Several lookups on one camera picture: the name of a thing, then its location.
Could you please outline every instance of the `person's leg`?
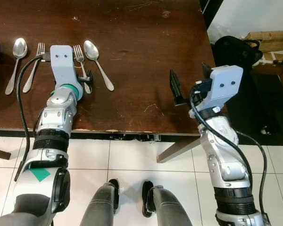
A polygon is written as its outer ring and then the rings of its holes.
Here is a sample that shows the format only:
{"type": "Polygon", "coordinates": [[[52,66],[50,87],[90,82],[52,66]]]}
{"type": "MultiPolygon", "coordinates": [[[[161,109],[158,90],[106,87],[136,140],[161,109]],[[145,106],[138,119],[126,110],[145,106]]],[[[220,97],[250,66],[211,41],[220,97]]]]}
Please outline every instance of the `person's leg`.
{"type": "Polygon", "coordinates": [[[158,226],[192,226],[178,199],[163,186],[153,186],[151,181],[144,182],[142,199],[143,215],[150,217],[156,212],[158,226]]]}
{"type": "Polygon", "coordinates": [[[118,208],[118,194],[116,179],[101,186],[89,203],[80,226],[112,226],[113,215],[118,208]]]}

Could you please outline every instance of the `scratch on table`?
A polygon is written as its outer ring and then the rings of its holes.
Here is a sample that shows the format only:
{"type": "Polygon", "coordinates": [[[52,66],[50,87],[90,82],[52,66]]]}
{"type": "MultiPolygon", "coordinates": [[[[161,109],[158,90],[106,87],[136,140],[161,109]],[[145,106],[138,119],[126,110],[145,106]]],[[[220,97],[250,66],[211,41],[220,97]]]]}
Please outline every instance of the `scratch on table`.
{"type": "Polygon", "coordinates": [[[149,107],[151,107],[151,106],[155,106],[157,109],[159,109],[159,111],[161,112],[162,116],[165,116],[164,113],[161,111],[161,109],[160,109],[159,107],[157,107],[156,104],[152,104],[152,105],[147,106],[146,109],[145,109],[143,112],[146,112],[147,109],[148,109],[149,107]]]}
{"type": "Polygon", "coordinates": [[[139,4],[139,5],[134,5],[134,6],[126,6],[126,7],[136,7],[136,6],[144,6],[144,5],[147,5],[149,4],[150,2],[146,2],[146,3],[143,3],[143,4],[139,4]]]}
{"type": "Polygon", "coordinates": [[[80,106],[80,108],[82,108],[84,111],[86,111],[88,114],[91,114],[90,111],[87,111],[85,108],[83,108],[82,106],[80,106]]]}
{"type": "Polygon", "coordinates": [[[143,6],[139,6],[139,7],[137,7],[137,8],[133,8],[133,9],[131,9],[131,10],[129,10],[129,11],[131,12],[131,11],[137,10],[137,9],[139,9],[139,8],[143,8],[143,7],[149,6],[149,5],[151,5],[151,4],[152,4],[152,2],[148,2],[148,3],[144,4],[143,6]]]}

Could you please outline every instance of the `gray pants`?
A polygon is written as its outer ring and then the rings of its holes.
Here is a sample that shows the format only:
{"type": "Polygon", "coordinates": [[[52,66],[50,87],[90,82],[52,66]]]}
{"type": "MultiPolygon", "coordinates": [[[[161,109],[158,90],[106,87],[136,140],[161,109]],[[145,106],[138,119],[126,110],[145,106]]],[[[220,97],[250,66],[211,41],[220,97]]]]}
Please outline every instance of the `gray pants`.
{"type": "Polygon", "coordinates": [[[178,199],[162,186],[153,187],[158,226],[192,226],[178,199]]]}
{"type": "MultiPolygon", "coordinates": [[[[153,201],[158,226],[192,226],[188,215],[178,199],[161,186],[153,187],[153,201]]],[[[113,225],[114,187],[105,183],[93,196],[80,226],[113,225]]]]}
{"type": "Polygon", "coordinates": [[[100,187],[89,203],[80,226],[112,226],[114,192],[112,183],[105,183],[100,187]]]}

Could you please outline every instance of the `metal fork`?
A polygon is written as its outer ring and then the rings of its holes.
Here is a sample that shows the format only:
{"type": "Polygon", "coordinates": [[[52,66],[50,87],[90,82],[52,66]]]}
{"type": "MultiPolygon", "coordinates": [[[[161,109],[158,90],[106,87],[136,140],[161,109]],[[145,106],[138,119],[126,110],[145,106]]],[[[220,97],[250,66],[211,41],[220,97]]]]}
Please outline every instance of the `metal fork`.
{"type": "MultiPolygon", "coordinates": [[[[44,54],[44,53],[45,53],[45,44],[39,42],[38,43],[38,48],[37,48],[36,56],[39,56],[39,55],[44,54]]],[[[33,65],[32,72],[30,73],[30,75],[28,77],[28,80],[26,81],[26,83],[25,83],[25,85],[23,87],[23,92],[24,93],[27,93],[31,89],[31,87],[32,87],[34,72],[36,70],[36,67],[37,67],[37,64],[38,64],[39,61],[40,61],[40,59],[36,60],[36,62],[33,65]]]]}
{"type": "MultiPolygon", "coordinates": [[[[81,46],[80,45],[75,45],[74,46],[74,51],[75,51],[75,59],[76,59],[76,61],[81,64],[81,68],[82,68],[82,71],[83,71],[83,77],[87,78],[86,71],[85,71],[84,64],[83,64],[83,62],[84,62],[84,54],[83,54],[83,51],[81,49],[81,46]]],[[[91,94],[91,89],[90,89],[90,87],[86,83],[84,83],[84,87],[85,87],[86,93],[91,94]]]]}

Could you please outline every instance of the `black shoe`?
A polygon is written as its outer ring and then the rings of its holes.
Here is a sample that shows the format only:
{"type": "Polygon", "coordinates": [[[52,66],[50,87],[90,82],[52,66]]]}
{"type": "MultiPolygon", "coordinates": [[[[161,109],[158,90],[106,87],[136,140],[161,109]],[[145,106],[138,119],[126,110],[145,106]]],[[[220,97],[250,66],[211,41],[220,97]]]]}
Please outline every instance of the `black shoe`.
{"type": "Polygon", "coordinates": [[[153,183],[151,181],[145,181],[142,185],[142,214],[146,218],[152,216],[152,213],[147,210],[147,200],[150,189],[153,187],[153,183]]]}
{"type": "Polygon", "coordinates": [[[116,179],[111,179],[109,180],[109,183],[112,183],[113,186],[115,187],[114,189],[114,203],[113,203],[113,210],[114,213],[118,209],[118,202],[119,202],[119,182],[116,179]]]}

